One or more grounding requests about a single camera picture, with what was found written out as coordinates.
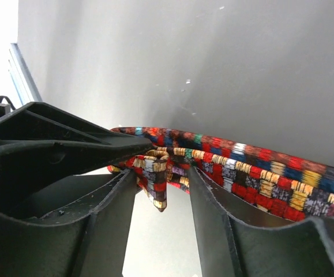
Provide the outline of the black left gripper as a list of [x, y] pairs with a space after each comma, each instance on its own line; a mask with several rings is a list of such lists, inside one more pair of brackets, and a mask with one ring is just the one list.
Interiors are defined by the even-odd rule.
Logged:
[[39, 190], [151, 149], [46, 103], [0, 103], [0, 190]]

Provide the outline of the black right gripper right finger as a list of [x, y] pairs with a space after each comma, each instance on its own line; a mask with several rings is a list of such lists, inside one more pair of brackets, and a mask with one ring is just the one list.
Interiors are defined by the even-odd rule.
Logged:
[[334, 276], [334, 217], [291, 222], [189, 172], [203, 276]]

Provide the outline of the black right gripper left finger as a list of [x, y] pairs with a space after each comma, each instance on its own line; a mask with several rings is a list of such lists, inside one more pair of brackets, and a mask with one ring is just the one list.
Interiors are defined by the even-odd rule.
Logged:
[[38, 218], [0, 213], [0, 276], [121, 276], [135, 181], [130, 170], [72, 176], [42, 194], [74, 201]]

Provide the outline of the red multicolour checked tie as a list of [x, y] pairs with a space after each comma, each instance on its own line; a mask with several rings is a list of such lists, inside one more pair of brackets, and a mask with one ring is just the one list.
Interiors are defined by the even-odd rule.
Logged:
[[175, 129], [118, 127], [115, 132], [144, 137], [152, 149], [109, 166], [132, 169], [137, 185], [164, 211], [167, 186], [189, 192], [187, 175], [198, 167], [226, 191], [269, 214], [291, 220], [334, 216], [334, 167], [219, 137]]

